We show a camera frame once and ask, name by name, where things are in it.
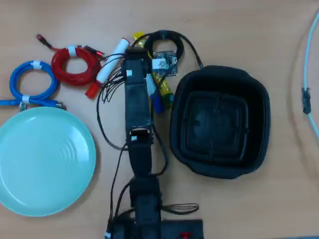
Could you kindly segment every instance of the light green plate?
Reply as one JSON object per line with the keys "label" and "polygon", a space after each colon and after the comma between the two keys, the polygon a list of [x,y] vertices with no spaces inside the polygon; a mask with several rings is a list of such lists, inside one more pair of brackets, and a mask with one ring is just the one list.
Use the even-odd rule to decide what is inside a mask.
{"label": "light green plate", "polygon": [[0,202],[30,217],[60,212],[85,191],[95,161],[93,138],[77,117],[25,110],[0,128]]}

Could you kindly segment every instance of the wood grain surface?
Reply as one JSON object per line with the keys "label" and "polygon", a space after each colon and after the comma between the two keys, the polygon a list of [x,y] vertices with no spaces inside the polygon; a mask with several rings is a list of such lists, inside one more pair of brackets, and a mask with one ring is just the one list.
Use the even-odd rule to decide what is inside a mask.
{"label": "wood grain surface", "polygon": [[[160,179],[164,203],[197,202],[200,210],[182,218],[203,218],[207,239],[256,239],[319,235],[319,140],[302,113],[301,87],[305,35],[319,8],[317,0],[1,0],[0,99],[11,99],[9,77],[21,63],[50,62],[53,52],[36,39],[41,33],[53,45],[89,44],[112,52],[121,37],[134,31],[173,29],[186,35],[205,65],[244,69],[262,82],[271,100],[271,136],[264,164],[236,180],[192,173],[171,152],[170,166]],[[312,110],[319,123],[319,29],[310,54]],[[181,77],[197,68],[189,47],[173,90]],[[85,64],[71,61],[81,72]],[[50,84],[46,74],[32,72],[21,82],[25,94]],[[94,179],[67,210],[46,218],[27,218],[0,206],[1,239],[101,239],[109,214],[110,188],[119,152],[105,143],[96,121],[95,101],[86,87],[61,84],[55,98],[90,129],[99,152]],[[125,141],[124,88],[101,106],[101,118],[113,142]],[[18,113],[0,109],[0,124]],[[169,148],[169,112],[156,118]],[[163,158],[153,146],[156,169]],[[124,153],[115,200],[132,170]],[[129,207],[125,194],[121,210]],[[179,219],[163,214],[164,218]]]}

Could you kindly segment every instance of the circuit board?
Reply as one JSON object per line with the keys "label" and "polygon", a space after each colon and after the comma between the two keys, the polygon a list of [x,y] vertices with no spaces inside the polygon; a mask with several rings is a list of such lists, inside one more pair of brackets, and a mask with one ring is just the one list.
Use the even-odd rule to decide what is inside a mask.
{"label": "circuit board", "polygon": [[[166,60],[166,67],[165,69],[156,69],[154,70],[156,76],[163,76],[166,70],[171,67],[172,65],[177,63],[176,51],[159,51],[154,52],[154,59],[165,58]],[[174,69],[168,76],[176,76],[178,74],[177,71],[177,64],[175,65]]]}

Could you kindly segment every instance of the black plastic container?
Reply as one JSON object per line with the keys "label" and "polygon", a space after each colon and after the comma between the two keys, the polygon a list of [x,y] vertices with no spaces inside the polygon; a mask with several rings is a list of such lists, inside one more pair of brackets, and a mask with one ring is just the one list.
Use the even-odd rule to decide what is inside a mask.
{"label": "black plastic container", "polygon": [[268,92],[247,72],[207,66],[180,81],[170,146],[195,173],[233,179],[255,171],[265,158],[269,133]]}

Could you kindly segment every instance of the light blue cable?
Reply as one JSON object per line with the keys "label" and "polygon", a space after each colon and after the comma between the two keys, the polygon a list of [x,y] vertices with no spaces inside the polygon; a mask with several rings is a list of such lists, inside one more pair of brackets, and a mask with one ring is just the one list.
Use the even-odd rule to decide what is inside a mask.
{"label": "light blue cable", "polygon": [[[307,39],[305,63],[304,63],[304,91],[305,92],[308,90],[308,60],[309,60],[310,43],[311,43],[313,32],[316,28],[318,21],[319,21],[319,12],[317,12],[316,17],[311,25],[311,28],[308,34],[308,39]],[[311,113],[308,114],[308,118],[317,138],[319,139],[319,130],[318,130],[318,127],[316,126],[316,123]]]}
{"label": "light blue cable", "polygon": [[21,94],[17,89],[17,84],[19,81],[19,78],[21,75],[29,70],[33,69],[41,69],[48,73],[51,77],[52,83],[49,86],[49,88],[44,91],[43,93],[36,95],[36,96],[30,96],[28,98],[28,101],[30,104],[36,104],[36,105],[42,105],[47,107],[62,107],[62,105],[55,100],[50,100],[49,97],[53,95],[55,92],[58,81],[54,77],[54,74],[52,72],[51,66],[45,62],[42,61],[28,61],[23,63],[22,65],[18,66],[10,77],[10,91],[12,95],[15,97],[15,100],[0,100],[0,106],[15,106],[19,105],[20,102],[22,102],[23,94]]}

